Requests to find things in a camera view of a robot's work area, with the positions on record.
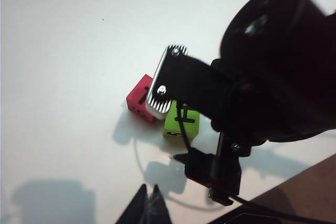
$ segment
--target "yellow-green cube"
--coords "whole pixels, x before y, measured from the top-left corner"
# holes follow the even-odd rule
[[[188,139],[193,140],[200,129],[199,112],[184,104],[181,107],[181,117]],[[178,122],[176,101],[173,101],[164,122],[163,136],[171,136],[182,139],[182,133]]]

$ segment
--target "black wire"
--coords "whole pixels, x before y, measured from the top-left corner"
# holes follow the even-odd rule
[[[182,121],[182,116],[181,116],[181,107],[182,107],[183,103],[180,102],[180,101],[177,101],[176,102],[176,108],[177,108],[177,118],[178,118],[178,124],[180,126],[180,130],[181,130],[181,133],[182,133],[182,138],[183,138],[183,141],[184,141],[184,144],[185,144],[185,147],[187,148],[188,152],[191,148],[190,146],[190,142],[188,140],[188,136],[187,136],[187,132],[185,131],[185,128],[184,128],[184,124],[183,124],[183,121]]]
[[[180,102],[180,101],[176,102],[177,118],[179,120],[178,124],[180,126],[180,130],[181,130],[181,133],[182,133],[182,138],[183,138],[185,147],[189,151],[190,148],[191,148],[191,146],[190,146],[190,142],[188,140],[187,133],[186,133],[185,128],[184,128],[183,121],[182,121],[182,116],[181,116],[181,114],[182,114],[182,112],[181,112],[182,105],[183,105],[182,102]],[[271,209],[271,208],[259,205],[257,203],[253,203],[251,201],[245,200],[245,199],[240,198],[239,196],[236,196],[236,195],[229,195],[229,197],[232,198],[232,199],[234,199],[235,201],[237,201],[237,202],[245,205],[245,206],[254,208],[256,210],[259,210],[259,211],[265,213],[269,217],[282,218],[282,219],[287,219],[287,220],[292,220],[292,221],[297,221],[297,222],[303,222],[303,223],[307,223],[307,224],[336,224],[336,222],[329,222],[329,221],[323,221],[323,220],[310,219],[310,218],[301,217],[301,216],[297,216],[297,215],[286,214],[284,212],[279,212],[279,211],[276,211],[274,209]]]
[[[242,199],[238,196],[229,196],[229,197],[239,203],[242,203],[245,206],[257,209],[269,217],[282,218],[282,219],[287,219],[287,220],[292,220],[292,221],[297,221],[297,222],[302,222],[302,223],[308,223],[308,224],[336,224],[335,222],[316,220],[316,219],[310,219],[310,218],[301,217],[297,215],[286,214],[284,212],[279,212],[274,209],[259,205],[257,203],[253,203],[251,201]]]

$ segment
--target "metal screw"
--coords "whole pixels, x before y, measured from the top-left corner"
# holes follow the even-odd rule
[[[180,50],[176,47],[172,50],[172,56],[178,56],[179,53],[180,53]]]
[[[237,144],[237,143],[233,143],[233,144],[231,145],[231,148],[232,148],[234,151],[238,151],[238,150],[240,149],[240,145]]]
[[[161,85],[161,86],[159,86],[159,88],[157,89],[158,91],[158,94],[160,94],[160,95],[164,95],[165,93],[166,93],[166,91],[167,91],[167,88],[166,88],[166,86],[165,85]]]

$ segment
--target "red cube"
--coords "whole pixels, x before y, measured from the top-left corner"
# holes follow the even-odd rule
[[[153,78],[145,74],[131,93],[126,97],[128,109],[150,123],[154,122],[154,116],[147,111],[145,104],[146,96],[152,81]]]

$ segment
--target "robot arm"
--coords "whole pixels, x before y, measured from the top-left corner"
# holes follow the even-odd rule
[[[146,106],[164,117],[170,101],[192,106],[220,132],[216,155],[190,148],[185,175],[230,205],[238,158],[266,140],[291,142],[336,129],[336,15],[311,0],[250,0],[228,26],[221,58],[208,66],[183,46],[166,48]]]

